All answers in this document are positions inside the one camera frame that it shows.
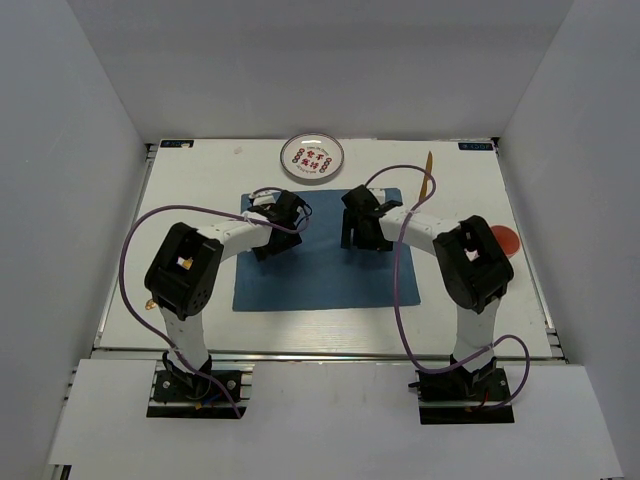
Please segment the white patterned plate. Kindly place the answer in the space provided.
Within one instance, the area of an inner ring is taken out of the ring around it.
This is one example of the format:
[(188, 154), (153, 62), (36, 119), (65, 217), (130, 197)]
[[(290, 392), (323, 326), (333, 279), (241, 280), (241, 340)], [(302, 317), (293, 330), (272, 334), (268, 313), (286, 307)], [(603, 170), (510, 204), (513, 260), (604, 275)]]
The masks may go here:
[(303, 184), (322, 184), (336, 177), (344, 165), (341, 143), (323, 133), (305, 133), (287, 140), (279, 154), (280, 165)]

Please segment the blue cloth napkin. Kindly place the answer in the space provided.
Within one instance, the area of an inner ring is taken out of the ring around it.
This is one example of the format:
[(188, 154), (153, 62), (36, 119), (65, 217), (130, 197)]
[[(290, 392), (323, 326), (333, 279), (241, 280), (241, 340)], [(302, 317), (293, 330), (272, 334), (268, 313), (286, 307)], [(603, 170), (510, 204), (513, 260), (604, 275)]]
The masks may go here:
[(259, 261), (253, 252), (236, 257), (232, 309), (277, 312), (394, 305), (392, 252), (340, 246), (344, 190), (303, 191), (312, 207), (302, 243)]

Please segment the red plastic cup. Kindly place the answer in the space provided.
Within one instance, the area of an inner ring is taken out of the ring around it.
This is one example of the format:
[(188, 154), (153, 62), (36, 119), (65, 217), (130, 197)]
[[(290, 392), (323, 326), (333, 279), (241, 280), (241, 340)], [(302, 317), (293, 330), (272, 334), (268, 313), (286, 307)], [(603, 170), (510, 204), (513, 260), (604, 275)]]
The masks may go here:
[(508, 258), (512, 258), (520, 251), (521, 240), (513, 229), (504, 225), (493, 225), (491, 231)]

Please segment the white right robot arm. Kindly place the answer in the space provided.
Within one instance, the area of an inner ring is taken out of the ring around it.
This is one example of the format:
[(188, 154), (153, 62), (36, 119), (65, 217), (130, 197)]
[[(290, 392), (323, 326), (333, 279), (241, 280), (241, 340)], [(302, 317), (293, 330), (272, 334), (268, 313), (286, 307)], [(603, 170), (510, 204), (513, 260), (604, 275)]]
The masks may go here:
[[(473, 215), (457, 221), (435, 217), (422, 211), (429, 199), (425, 197), (404, 209), (400, 201), (382, 203), (367, 186), (357, 186), (342, 196), (341, 247), (394, 253), (393, 309), (407, 357), (427, 375), (453, 371), (453, 390), (472, 399), (488, 385), (483, 368), (495, 364), (496, 316), (514, 270), (484, 218)], [(447, 367), (428, 368), (411, 350), (399, 306), (399, 267), (404, 245), (437, 260), (445, 290), (456, 305), (456, 341)]]

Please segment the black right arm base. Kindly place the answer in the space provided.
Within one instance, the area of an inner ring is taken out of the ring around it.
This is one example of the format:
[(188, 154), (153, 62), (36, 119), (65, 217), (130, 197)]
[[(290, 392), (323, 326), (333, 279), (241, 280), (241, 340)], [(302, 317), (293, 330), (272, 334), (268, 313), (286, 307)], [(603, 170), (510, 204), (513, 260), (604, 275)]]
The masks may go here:
[(416, 371), (408, 389), (417, 394), (421, 425), (498, 425), (515, 422), (511, 405), (496, 408), (510, 397), (505, 371), (496, 369), (470, 391), (453, 373), (427, 375)]

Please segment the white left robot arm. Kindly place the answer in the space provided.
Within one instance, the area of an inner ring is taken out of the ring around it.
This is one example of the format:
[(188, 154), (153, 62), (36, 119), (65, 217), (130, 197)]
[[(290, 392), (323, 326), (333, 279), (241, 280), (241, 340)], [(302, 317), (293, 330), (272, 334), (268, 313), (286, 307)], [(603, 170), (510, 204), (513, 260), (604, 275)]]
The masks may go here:
[(211, 387), (202, 312), (212, 298), (220, 265), (246, 252), (263, 261), (300, 245), (300, 231), (311, 214), (301, 197), (280, 190), (252, 197), (240, 214), (219, 212), (224, 220), (212, 226), (178, 222), (170, 227), (144, 285), (165, 322), (169, 367), (180, 370), (176, 384), (188, 398), (202, 398)]

